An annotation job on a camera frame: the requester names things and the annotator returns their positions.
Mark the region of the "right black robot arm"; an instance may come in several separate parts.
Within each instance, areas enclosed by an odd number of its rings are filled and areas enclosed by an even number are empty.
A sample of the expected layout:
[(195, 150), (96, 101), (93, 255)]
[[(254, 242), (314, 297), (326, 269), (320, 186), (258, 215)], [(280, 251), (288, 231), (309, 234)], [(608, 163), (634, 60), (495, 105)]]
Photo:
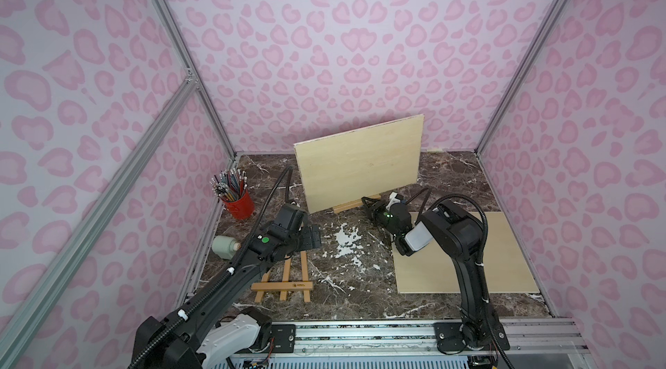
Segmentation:
[(436, 242), (453, 263), (461, 293), (461, 324), (453, 334), (439, 333), (444, 354), (489, 349), (506, 358), (506, 332), (494, 310), (487, 286), (484, 251), (489, 233), (487, 215), (472, 198), (450, 194), (421, 209), (416, 218), (409, 200), (397, 193), (390, 200), (364, 197), (369, 219), (392, 236), (401, 256), (412, 256)]

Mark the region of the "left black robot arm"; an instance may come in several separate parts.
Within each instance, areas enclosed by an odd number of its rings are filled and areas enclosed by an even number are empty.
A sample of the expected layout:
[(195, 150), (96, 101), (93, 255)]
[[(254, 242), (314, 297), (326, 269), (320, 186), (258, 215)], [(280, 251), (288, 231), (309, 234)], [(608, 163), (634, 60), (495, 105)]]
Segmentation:
[(212, 368), (239, 351), (262, 352), (270, 317), (246, 308), (226, 324), (220, 319), (275, 264), (321, 245), (321, 228), (295, 205), (284, 205), (267, 223), (256, 221), (227, 268), (162, 320), (149, 317), (140, 325), (130, 367)]

